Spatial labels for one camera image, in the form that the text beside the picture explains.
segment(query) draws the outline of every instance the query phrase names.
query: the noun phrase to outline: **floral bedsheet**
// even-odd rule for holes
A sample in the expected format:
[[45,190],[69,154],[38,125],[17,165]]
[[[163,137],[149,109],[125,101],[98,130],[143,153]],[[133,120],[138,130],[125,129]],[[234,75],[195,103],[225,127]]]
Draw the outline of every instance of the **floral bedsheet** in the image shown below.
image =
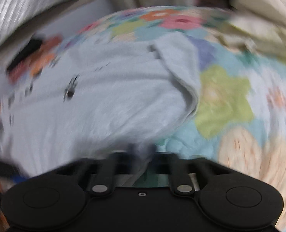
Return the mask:
[[[286,64],[222,46],[215,35],[229,16],[228,11],[196,7],[117,12],[62,41],[30,74],[53,66],[65,50],[94,34],[109,35],[111,41],[144,41],[172,31],[184,33],[198,49],[200,105],[192,120],[159,141],[158,150],[186,159],[204,156],[273,185],[284,198],[285,208],[277,224],[284,230]],[[161,185],[159,178],[146,180]]]

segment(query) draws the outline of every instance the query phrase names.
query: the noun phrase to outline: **white flower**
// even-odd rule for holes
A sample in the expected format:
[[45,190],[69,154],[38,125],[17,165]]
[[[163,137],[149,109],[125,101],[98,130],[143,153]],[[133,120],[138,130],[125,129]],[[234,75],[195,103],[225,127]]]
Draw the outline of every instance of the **white flower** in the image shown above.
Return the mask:
[[247,96],[251,109],[264,121],[268,136],[286,136],[286,80],[272,68],[248,70],[252,91]]

